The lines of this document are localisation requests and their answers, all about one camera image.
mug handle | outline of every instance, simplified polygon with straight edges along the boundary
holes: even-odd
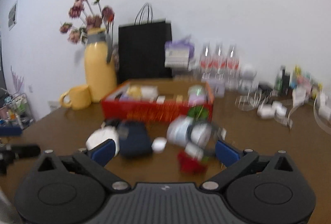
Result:
[[[69,94],[69,91],[63,93],[59,99],[60,105],[65,108],[70,108],[71,107],[71,101],[69,102],[64,102],[64,98]]]

ribbed gray surface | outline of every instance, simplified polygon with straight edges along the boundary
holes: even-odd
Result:
[[[244,224],[216,194],[204,194],[193,183],[139,183],[114,195],[86,224]]]

yellow mug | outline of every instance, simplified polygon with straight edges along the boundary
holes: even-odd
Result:
[[[64,102],[64,98],[69,96],[70,101]],[[62,107],[72,108],[73,110],[81,110],[91,105],[91,95],[88,85],[80,85],[72,87],[66,93],[63,93],[59,99]]]

flower bouquet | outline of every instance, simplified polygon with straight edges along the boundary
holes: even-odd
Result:
[[[91,14],[85,12],[84,4],[87,4],[90,9]],[[77,44],[79,41],[82,44],[87,42],[87,31],[92,28],[100,28],[102,23],[104,23],[107,34],[109,34],[109,29],[112,29],[111,44],[113,43],[113,26],[114,26],[114,11],[111,7],[105,6],[101,8],[100,0],[94,0],[93,5],[98,5],[100,10],[100,15],[95,14],[92,10],[89,0],[75,0],[73,6],[69,9],[70,18],[80,18],[83,24],[76,28],[73,23],[65,22],[60,27],[60,33],[69,33],[68,40],[73,44]]]

open box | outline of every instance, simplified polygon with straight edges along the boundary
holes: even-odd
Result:
[[[127,91],[130,86],[153,86],[158,88],[159,96],[165,96],[163,103],[156,101],[119,100],[119,96]],[[207,82],[176,81],[172,79],[132,79],[119,85],[113,92],[101,100],[105,118],[118,118],[143,122],[171,122],[179,115],[187,115],[195,105],[188,103],[188,89],[194,85],[201,85],[206,89],[206,102],[199,104],[190,112],[198,111],[203,107],[210,121],[214,96]],[[182,102],[176,102],[176,97],[182,96]]]

